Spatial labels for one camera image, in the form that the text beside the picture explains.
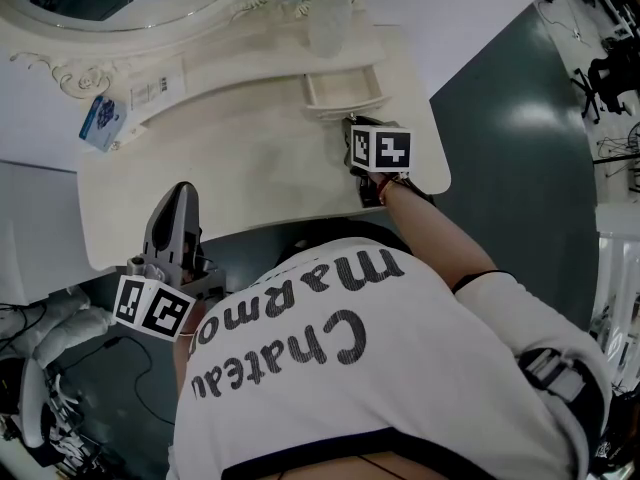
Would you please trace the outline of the person's left forearm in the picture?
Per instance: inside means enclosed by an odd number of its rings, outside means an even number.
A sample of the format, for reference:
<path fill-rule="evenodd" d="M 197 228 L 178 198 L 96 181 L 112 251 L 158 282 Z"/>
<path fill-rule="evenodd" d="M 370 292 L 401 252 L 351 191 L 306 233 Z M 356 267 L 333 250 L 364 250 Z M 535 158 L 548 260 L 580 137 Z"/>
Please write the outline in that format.
<path fill-rule="evenodd" d="M 184 405 L 183 399 L 186 399 L 191 404 L 193 404 L 195 400 L 196 391 L 192 385 L 192 375 L 189 370 L 191 345 L 200 323 L 206 317 L 207 312 L 205 302 L 198 300 L 187 317 L 178 338 L 173 343 L 173 364 L 178 395 L 175 426 L 178 426 L 180 421 L 180 411 Z"/>

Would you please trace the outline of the white textured vase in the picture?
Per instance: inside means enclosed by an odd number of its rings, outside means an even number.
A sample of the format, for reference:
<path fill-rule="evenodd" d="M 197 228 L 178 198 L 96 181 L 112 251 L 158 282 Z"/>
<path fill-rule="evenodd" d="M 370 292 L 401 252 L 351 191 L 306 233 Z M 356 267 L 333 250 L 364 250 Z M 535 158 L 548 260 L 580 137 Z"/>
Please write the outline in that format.
<path fill-rule="evenodd" d="M 312 53 L 336 56 L 342 49 L 352 16 L 352 0 L 310 0 L 308 38 Z"/>

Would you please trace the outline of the blue printed booklet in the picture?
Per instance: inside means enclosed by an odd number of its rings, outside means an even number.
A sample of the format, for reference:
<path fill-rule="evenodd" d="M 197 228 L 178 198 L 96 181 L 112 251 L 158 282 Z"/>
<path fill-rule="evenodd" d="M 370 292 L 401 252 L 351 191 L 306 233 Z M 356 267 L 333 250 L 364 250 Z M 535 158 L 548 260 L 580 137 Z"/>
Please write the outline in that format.
<path fill-rule="evenodd" d="M 124 103 L 97 96 L 80 129 L 79 138 L 101 152 L 108 152 L 122 129 L 126 115 Z"/>

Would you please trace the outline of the person's right forearm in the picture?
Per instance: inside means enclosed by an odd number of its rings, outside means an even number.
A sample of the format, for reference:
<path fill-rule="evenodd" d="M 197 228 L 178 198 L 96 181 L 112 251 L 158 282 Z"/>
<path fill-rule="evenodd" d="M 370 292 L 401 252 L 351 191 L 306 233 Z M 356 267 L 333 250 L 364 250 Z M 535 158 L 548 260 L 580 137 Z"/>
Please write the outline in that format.
<path fill-rule="evenodd" d="M 376 182 L 378 197 L 415 257 L 454 288 L 467 276 L 496 268 L 469 235 L 439 209 L 390 177 Z"/>

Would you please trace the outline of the white shelving unit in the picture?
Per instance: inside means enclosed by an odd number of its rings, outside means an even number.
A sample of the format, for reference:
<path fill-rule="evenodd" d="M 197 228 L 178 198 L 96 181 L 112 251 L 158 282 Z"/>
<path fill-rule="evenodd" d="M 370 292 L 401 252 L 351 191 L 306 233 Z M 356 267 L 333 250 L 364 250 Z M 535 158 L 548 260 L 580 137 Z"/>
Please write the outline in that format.
<path fill-rule="evenodd" d="M 590 333 L 601 347 L 614 388 L 640 387 L 640 203 L 596 208 L 599 260 Z"/>

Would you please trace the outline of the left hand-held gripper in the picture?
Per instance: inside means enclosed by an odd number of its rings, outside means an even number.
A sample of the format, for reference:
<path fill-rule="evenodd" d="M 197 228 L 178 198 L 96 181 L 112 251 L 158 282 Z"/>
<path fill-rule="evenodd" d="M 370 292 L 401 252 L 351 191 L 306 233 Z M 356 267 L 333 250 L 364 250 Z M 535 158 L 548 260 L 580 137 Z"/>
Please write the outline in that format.
<path fill-rule="evenodd" d="M 225 272 L 204 256 L 195 187 L 180 182 L 154 209 L 143 252 L 127 261 L 113 306 L 115 322 L 175 342 L 198 300 L 225 297 Z"/>

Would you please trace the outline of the cream ornate dressing table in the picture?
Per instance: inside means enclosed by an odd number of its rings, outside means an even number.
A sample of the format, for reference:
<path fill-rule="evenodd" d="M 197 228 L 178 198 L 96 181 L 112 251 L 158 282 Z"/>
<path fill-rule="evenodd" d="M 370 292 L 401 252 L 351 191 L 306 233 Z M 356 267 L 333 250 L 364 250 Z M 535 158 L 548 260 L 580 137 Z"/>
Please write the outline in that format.
<path fill-rule="evenodd" d="M 72 172 L 86 257 L 96 270 L 138 254 L 147 220 L 176 183 L 198 190 L 214 239 L 266 225 L 350 215 L 362 206 L 343 159 L 341 120 L 303 113 L 300 76 L 373 65 L 391 100 L 368 115 L 412 134 L 413 183 L 447 191 L 450 168 L 431 105 L 396 25 L 370 16 L 382 0 L 352 0 L 341 51 L 311 52 L 308 16 L 281 6 L 217 12 L 149 29 L 55 28 L 0 3 L 0 161 Z M 185 94 L 131 111 L 134 81 L 181 75 Z M 97 96 L 127 106 L 122 128 L 147 131 L 115 152 L 79 138 Z"/>

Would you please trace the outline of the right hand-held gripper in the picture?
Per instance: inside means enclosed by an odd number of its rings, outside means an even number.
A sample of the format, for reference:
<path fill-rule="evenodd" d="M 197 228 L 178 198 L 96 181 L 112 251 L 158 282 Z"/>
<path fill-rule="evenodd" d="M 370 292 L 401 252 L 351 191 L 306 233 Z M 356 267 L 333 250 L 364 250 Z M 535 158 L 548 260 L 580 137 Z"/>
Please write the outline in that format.
<path fill-rule="evenodd" d="M 344 164 L 356 178 L 356 190 L 363 208 L 381 205 L 372 173 L 407 174 L 411 169 L 411 131 L 396 121 L 355 116 L 342 122 L 347 147 Z"/>

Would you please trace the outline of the person's white printed shirt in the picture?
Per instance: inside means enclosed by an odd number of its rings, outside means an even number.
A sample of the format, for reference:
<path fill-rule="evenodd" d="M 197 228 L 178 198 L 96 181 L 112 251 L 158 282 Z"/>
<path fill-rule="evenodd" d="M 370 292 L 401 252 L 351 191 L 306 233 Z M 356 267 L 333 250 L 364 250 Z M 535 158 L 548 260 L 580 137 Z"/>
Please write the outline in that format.
<path fill-rule="evenodd" d="M 215 305 L 166 480 L 252 480 L 391 452 L 449 480 L 583 480 L 612 398 L 597 343 L 510 274 L 454 288 L 342 239 Z"/>

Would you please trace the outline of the white padded bundle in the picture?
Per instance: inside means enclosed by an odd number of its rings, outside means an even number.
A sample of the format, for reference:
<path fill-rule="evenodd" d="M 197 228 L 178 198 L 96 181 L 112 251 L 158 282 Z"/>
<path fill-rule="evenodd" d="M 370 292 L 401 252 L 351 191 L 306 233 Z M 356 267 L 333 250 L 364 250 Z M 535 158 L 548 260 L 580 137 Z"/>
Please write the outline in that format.
<path fill-rule="evenodd" d="M 115 323 L 112 313 L 93 305 L 79 286 L 52 295 L 44 321 L 43 335 L 31 355 L 42 369 L 67 349 L 104 335 Z"/>

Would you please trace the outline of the white paper label sheet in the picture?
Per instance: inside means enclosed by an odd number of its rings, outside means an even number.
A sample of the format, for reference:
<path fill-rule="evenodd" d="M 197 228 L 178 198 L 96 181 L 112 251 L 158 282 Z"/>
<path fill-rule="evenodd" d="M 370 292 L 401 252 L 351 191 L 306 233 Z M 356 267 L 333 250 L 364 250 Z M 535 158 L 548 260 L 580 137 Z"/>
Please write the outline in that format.
<path fill-rule="evenodd" d="M 159 74 L 134 81 L 129 92 L 129 108 L 142 112 L 172 106 L 185 94 L 181 75 Z"/>

